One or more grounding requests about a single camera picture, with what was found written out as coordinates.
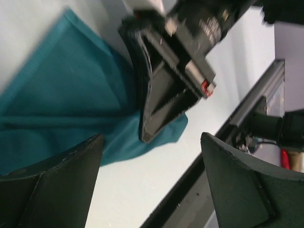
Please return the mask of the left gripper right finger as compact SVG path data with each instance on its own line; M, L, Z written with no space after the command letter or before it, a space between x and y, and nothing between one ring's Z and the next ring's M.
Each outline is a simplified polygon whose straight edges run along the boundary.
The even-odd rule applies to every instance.
M221 228L302 228L304 175L201 135L202 157Z

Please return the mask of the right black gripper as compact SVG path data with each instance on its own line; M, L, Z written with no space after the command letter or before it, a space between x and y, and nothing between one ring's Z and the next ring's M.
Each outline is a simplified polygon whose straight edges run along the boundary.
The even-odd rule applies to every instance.
M137 7L118 29L131 57L141 109L140 140L210 97L215 73L206 55L227 35L253 0L179 0L168 13Z

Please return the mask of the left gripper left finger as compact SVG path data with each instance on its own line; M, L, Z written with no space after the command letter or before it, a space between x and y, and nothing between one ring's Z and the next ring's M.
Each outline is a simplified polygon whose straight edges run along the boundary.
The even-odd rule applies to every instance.
M103 154L103 136L0 178L2 228L83 228Z

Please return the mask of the teal satin napkin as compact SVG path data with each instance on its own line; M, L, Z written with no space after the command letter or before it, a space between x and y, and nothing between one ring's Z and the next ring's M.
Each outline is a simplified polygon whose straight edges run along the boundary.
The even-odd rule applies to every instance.
M102 165L174 143L188 118L151 143L139 139L133 69L72 10L66 10L0 97L0 172L7 174L100 133Z

